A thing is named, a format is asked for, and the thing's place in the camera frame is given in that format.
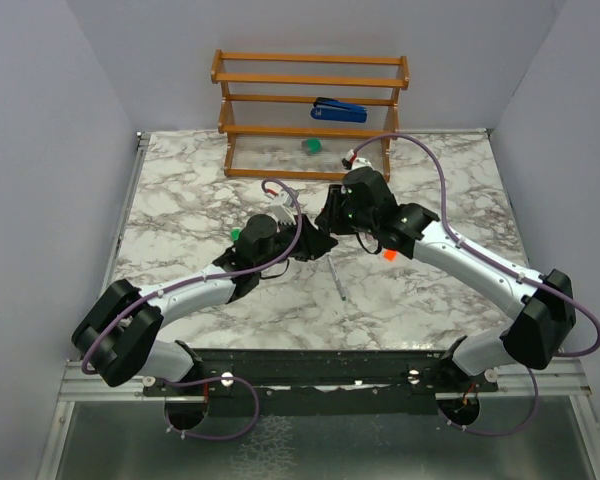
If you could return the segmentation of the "thin white green pen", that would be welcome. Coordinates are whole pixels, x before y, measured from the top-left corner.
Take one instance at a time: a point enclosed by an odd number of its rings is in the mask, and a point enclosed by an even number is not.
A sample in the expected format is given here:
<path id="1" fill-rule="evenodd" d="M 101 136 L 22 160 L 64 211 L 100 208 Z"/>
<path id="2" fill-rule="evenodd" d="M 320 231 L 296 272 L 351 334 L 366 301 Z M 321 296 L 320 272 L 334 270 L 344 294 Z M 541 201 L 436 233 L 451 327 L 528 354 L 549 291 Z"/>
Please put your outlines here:
<path id="1" fill-rule="evenodd" d="M 334 284 L 336 286 L 336 290 L 338 292 L 338 295 L 340 297 L 340 299 L 342 301 L 346 301 L 347 300 L 347 295 L 346 295 L 346 291 L 344 289 L 344 286 L 341 283 L 341 280 L 339 278 L 338 272 L 336 270 L 335 267 L 335 263 L 332 259 L 332 257 L 330 255 L 327 256 L 327 262 L 328 262 L 328 266 L 329 266 L 329 270 L 331 272 L 332 275 L 332 279 L 334 281 Z"/>

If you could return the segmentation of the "orange highlighter cap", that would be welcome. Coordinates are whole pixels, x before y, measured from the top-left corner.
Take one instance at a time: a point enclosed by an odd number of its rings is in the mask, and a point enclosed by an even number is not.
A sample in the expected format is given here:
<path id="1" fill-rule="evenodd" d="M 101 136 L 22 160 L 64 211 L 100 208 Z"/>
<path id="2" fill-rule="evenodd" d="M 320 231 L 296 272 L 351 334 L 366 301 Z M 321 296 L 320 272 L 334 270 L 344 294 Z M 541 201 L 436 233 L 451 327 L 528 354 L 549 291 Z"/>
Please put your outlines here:
<path id="1" fill-rule="evenodd" d="M 393 250 L 384 250 L 383 257 L 388 261 L 393 261 L 397 256 L 397 252 Z"/>

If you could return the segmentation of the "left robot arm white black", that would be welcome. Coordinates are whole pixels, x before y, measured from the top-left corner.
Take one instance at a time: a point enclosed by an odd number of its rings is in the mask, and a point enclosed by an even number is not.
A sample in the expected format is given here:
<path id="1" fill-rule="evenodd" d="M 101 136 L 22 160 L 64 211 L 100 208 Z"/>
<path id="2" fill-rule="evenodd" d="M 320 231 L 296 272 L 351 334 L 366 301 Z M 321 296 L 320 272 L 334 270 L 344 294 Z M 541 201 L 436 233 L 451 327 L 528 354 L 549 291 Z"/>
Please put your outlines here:
<path id="1" fill-rule="evenodd" d="M 235 302 L 258 286 L 264 270 L 288 259 L 317 260 L 337 245 L 306 216 L 286 225 L 251 217 L 232 246 L 191 278 L 136 287 L 113 282 L 71 336 L 89 373 L 110 387 L 136 375 L 165 379 L 186 395 L 200 385 L 199 357 L 179 341 L 157 338 L 167 325 L 209 307 Z"/>

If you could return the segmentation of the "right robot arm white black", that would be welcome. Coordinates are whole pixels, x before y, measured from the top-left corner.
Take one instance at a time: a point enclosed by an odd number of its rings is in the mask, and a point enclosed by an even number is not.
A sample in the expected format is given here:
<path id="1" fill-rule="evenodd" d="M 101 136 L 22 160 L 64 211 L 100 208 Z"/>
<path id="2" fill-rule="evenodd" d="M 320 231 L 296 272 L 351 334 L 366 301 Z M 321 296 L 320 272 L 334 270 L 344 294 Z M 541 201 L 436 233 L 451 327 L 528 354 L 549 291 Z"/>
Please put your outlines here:
<path id="1" fill-rule="evenodd" d="M 333 235 L 369 234 L 385 250 L 436 267 L 495 304 L 507 317 L 501 327 L 456 340 L 439 367 L 441 383 L 461 391 L 487 369 L 519 363 L 542 370 L 558 353 L 575 325 L 568 304 L 570 278 L 554 269 L 542 274 L 513 266 L 472 241 L 454 241 L 434 212 L 416 204 L 400 204 L 382 174 L 370 167 L 350 171 L 328 188 L 316 219 Z"/>

